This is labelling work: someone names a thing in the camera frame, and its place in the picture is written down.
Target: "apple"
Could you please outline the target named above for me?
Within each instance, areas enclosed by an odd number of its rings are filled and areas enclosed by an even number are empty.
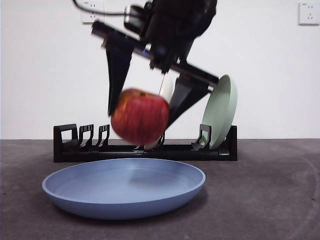
[[[111,116],[116,134],[137,146],[158,140],[165,131],[170,107],[158,95],[130,88],[122,91],[118,106]]]

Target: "concrete floor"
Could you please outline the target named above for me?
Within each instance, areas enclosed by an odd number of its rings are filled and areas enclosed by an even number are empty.
[[[320,240],[320,139],[239,140],[237,162],[188,163],[206,173],[185,206],[138,220],[87,219],[54,206],[43,179],[50,140],[2,140],[3,240]]]

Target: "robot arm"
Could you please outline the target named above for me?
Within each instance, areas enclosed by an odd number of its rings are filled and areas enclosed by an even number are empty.
[[[218,77],[187,63],[194,39],[209,27],[216,14],[216,5],[217,0],[153,0],[144,7],[127,7],[123,13],[124,26],[138,34],[139,40],[102,22],[93,23],[92,34],[103,38],[102,46],[106,49],[109,116],[118,105],[133,53],[148,58],[150,67],[160,69],[162,73],[169,69],[180,73],[169,103],[167,127],[204,97],[209,86],[218,84]]]

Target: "blue plate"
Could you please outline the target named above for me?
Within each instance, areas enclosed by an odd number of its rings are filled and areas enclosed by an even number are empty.
[[[42,188],[59,208],[79,216],[138,219],[174,210],[202,188],[198,168],[154,158],[122,158],[70,166],[47,176]]]

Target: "white wall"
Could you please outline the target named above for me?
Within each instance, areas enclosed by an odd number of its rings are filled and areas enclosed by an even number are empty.
[[[109,11],[144,3],[105,2]],[[320,138],[320,26],[298,26],[298,2],[220,0],[194,42],[190,63],[237,83],[239,138]],[[108,22],[122,28],[122,20]],[[51,139],[54,125],[110,123],[101,43],[71,0],[2,0],[1,138]],[[158,92],[161,76],[148,64],[133,57],[126,87]],[[196,138],[207,99],[166,136]]]

